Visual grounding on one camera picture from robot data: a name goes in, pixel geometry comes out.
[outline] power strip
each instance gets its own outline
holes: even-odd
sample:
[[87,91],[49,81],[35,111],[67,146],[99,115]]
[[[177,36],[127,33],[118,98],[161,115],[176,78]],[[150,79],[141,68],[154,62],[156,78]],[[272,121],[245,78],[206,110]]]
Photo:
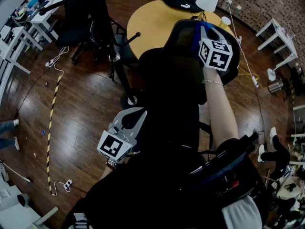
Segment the power strip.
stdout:
[[54,60],[51,59],[50,61],[46,62],[46,67],[51,67],[54,64]]
[[70,186],[72,185],[72,180],[71,179],[69,179],[67,182],[66,182],[66,184],[63,186],[64,188],[65,188],[65,190],[67,191],[67,189],[69,188],[69,189],[71,189],[70,188]]

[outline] wristwatch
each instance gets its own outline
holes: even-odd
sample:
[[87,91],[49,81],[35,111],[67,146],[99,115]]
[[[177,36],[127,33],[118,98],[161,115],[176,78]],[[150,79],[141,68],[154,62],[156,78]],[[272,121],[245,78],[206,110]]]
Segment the wristwatch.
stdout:
[[108,166],[112,170],[115,170],[118,166],[118,163],[116,163],[113,159],[109,158],[107,159],[106,166]]

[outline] white lamp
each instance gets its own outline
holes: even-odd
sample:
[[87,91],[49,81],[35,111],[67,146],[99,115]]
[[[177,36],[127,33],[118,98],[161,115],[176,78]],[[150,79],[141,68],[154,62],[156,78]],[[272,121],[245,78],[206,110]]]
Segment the white lamp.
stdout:
[[214,12],[217,2],[218,0],[196,0],[196,5],[203,10],[198,16],[198,20],[202,19],[204,11]]

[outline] black bag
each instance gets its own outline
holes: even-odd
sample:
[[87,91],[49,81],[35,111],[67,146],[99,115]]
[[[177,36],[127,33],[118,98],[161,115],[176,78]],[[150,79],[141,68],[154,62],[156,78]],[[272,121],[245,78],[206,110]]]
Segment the black bag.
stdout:
[[179,10],[186,10],[193,13],[201,12],[202,9],[199,8],[195,0],[163,0],[167,6],[170,6]]

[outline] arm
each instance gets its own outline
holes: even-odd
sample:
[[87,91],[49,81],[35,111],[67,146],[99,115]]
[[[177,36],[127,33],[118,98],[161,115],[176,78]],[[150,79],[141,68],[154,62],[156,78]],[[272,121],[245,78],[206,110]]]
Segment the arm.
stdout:
[[112,169],[110,169],[108,166],[106,166],[99,181],[102,180],[103,178],[105,178],[107,175],[109,175],[112,171],[113,171]]
[[[215,69],[203,68],[204,79],[221,82],[221,78]],[[206,82],[205,92],[208,102],[211,130],[218,148],[224,141],[238,139],[238,129],[233,110],[224,92],[224,87],[220,84]]]

